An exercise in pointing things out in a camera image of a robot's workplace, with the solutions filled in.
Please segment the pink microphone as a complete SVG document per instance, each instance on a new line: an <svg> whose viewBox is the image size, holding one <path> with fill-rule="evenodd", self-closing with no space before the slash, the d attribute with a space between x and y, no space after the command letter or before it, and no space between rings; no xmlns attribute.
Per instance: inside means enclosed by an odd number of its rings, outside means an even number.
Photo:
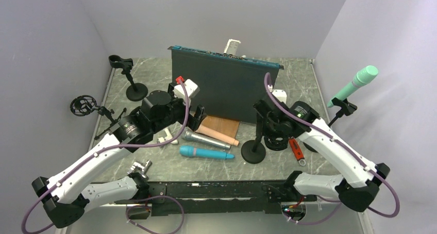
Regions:
<svg viewBox="0 0 437 234"><path fill-rule="evenodd" d="M233 146L238 146L239 145L239 141L236 140L235 138L232 138L230 136L227 136L223 133L220 133L216 130L213 130L211 128L208 128L204 125L200 125L199 128L196 130L197 133L212 137L214 139L217 139L219 141L225 142L227 144L233 145Z"/></svg>

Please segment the grey microphone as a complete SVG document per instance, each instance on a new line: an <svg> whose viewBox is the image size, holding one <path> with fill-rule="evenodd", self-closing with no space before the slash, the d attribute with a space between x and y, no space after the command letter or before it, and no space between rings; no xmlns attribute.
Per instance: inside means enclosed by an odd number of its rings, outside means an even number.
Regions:
<svg viewBox="0 0 437 234"><path fill-rule="evenodd" d="M207 137L198 133L194 133L190 130L185 130L184 133L182 134L182 138L187 140L187 141L194 141L194 142L199 142L202 144L207 144L216 148L221 148L221 149L225 149L225 150L230 150L231 149L231 145L227 144L223 141L219 141L217 139L211 138L211 137Z"/></svg>

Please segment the blue microphone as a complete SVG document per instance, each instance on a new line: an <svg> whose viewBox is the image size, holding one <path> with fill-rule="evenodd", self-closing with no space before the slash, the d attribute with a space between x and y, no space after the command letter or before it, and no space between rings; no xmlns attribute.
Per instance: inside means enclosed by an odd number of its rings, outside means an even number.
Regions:
<svg viewBox="0 0 437 234"><path fill-rule="evenodd" d="M213 151L209 149L196 148L193 146L181 146L179 153L187 157L202 157L202 158L212 158L212 159L223 159L229 160L234 159L233 154L229 154L221 151Z"/></svg>

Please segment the black round-base clip stand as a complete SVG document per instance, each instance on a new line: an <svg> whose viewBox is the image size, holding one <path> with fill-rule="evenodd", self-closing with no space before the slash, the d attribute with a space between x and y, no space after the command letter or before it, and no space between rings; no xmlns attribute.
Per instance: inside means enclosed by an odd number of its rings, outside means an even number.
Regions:
<svg viewBox="0 0 437 234"><path fill-rule="evenodd" d="M109 63L114 69L121 69L121 74L126 77L130 86L126 90L126 97L133 102L141 101L148 94L148 88L142 83L135 83L131 70L133 69L133 59L121 58L118 55L110 55L108 57Z"/></svg>

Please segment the black tripod shock-mount stand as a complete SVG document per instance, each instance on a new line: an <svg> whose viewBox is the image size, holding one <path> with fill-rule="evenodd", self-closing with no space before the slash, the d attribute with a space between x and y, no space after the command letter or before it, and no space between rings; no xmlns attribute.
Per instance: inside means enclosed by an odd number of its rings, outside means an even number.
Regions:
<svg viewBox="0 0 437 234"><path fill-rule="evenodd" d="M94 140L98 140L121 120L127 112L127 108L124 108L120 115L114 119L112 116L114 114L113 109L109 110L104 106L99 106L96 99L90 95L81 95L71 101L70 111L75 116L86 116L90 115L92 112L97 112L99 115L105 116L110 121L110 125L106 129L94 136Z"/></svg>

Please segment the mint green microphone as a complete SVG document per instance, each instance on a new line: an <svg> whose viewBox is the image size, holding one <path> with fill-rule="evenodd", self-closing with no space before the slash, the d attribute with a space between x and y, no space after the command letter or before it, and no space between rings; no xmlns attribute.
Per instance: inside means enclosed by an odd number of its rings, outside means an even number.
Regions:
<svg viewBox="0 0 437 234"><path fill-rule="evenodd" d="M379 74L378 69L373 65L368 65L361 70L359 70L353 79L348 82L338 93L336 93L331 100L328 102L327 107L331 108L334 106L333 100L337 98L338 100L345 100L359 88L368 85L372 82Z"/></svg>

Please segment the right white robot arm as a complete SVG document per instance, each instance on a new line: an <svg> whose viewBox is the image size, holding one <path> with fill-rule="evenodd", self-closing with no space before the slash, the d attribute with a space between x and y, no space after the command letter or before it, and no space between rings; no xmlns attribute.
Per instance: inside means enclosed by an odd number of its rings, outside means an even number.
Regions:
<svg viewBox="0 0 437 234"><path fill-rule="evenodd" d="M308 104L295 102L291 107L280 103L292 115L283 113L272 101L259 100L254 104L257 112L257 134L264 138L266 147L281 151L290 138L299 140L329 161L339 172L334 176L311 175L294 171L284 183L284 194L289 200L302 195L320 195L338 199L346 207L363 212L379 192L381 180L390 169L384 163L375 164L357 152L341 146L341 139L330 129L320 115Z"/></svg>

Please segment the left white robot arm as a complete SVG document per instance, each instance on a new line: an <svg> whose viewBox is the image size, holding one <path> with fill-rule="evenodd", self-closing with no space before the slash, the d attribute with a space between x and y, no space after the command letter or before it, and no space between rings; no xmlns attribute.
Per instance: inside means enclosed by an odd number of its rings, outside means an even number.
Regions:
<svg viewBox="0 0 437 234"><path fill-rule="evenodd" d="M94 179L141 145L152 147L154 135L174 123L196 130L205 118L202 106L196 108L194 115L189 114L190 101L196 94L197 90L184 91L181 86L168 92L153 91L70 167L50 178L35 179L32 187L52 225L67 227L84 213L109 202L145 201L149 184L140 172L129 172L119 180L103 184L94 183Z"/></svg>

